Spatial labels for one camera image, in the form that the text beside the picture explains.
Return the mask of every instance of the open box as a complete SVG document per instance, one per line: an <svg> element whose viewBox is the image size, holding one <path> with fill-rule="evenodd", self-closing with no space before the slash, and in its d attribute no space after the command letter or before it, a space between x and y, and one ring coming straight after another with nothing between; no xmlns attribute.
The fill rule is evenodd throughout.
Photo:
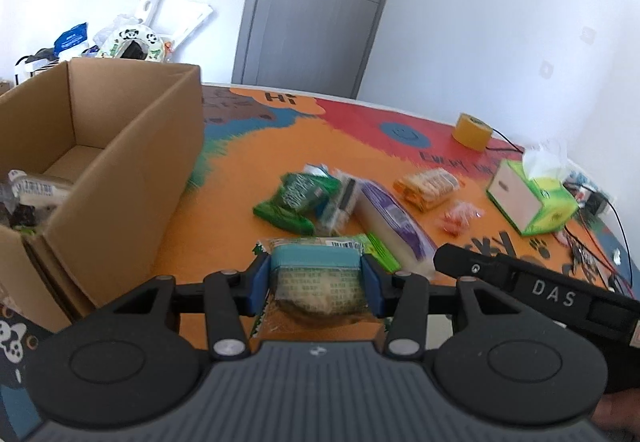
<svg viewBox="0 0 640 442"><path fill-rule="evenodd" d="M203 141L200 69L78 58L0 96L0 178L74 183L39 234L0 226L0 299L50 330L146 278Z"/></svg>

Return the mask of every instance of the gray ribbed surface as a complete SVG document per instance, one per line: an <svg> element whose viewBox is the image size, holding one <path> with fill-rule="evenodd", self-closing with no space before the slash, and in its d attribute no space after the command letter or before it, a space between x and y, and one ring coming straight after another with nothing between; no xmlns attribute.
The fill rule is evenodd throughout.
<svg viewBox="0 0 640 442"><path fill-rule="evenodd" d="M360 441L596 442L586 421L554 430L501 429L456 411L416 364L371 343L266 342L249 359L216 365L178 409L117 432L46 423L34 442Z"/></svg>

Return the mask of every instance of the gray door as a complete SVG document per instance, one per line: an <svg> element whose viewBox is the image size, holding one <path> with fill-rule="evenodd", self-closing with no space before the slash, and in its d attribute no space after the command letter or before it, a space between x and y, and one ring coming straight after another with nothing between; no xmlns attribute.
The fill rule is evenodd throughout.
<svg viewBox="0 0 640 442"><path fill-rule="evenodd" d="M257 0L242 83L350 97L381 0Z"/></svg>

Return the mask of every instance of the green tissue box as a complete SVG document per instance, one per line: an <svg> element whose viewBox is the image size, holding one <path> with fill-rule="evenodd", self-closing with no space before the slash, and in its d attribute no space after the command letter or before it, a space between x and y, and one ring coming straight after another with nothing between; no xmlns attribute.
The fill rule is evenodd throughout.
<svg viewBox="0 0 640 442"><path fill-rule="evenodd" d="M486 193L523 236L557 231L578 209L559 180L528 180L520 161L504 159Z"/></svg>

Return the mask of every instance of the table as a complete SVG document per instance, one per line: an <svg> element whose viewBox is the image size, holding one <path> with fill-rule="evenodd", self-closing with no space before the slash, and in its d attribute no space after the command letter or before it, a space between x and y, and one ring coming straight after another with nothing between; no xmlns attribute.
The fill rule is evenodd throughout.
<svg viewBox="0 0 640 442"><path fill-rule="evenodd" d="M204 86L203 92L204 148L165 232L154 275L172 274L178 283L190 283L213 271L243 270L253 260L257 241L292 236L255 217L252 207L274 193L280 175L307 163L326 164L387 188L402 175L444 167L464 183L456 198L483 209L484 216L454 239L433 223L442 209L420 213L408 207L436 244L452 242L486 255L506 253L571 274L568 248L551 234L521 237L486 197L484 189L501 159L519 159L517 153L479 153L453 140L449 125L353 100L222 86ZM506 143L492 139L490 146ZM581 224L569 226L597 250ZM615 246L620 248L601 223L593 229L609 256ZM346 234L359 232L352 220ZM621 252L620 270L628 274L624 248ZM597 273L572 276L604 285ZM453 284L440 274L434 282ZM246 323L247 330L251 324ZM201 317L183 318L181 333L205 347Z"/></svg>

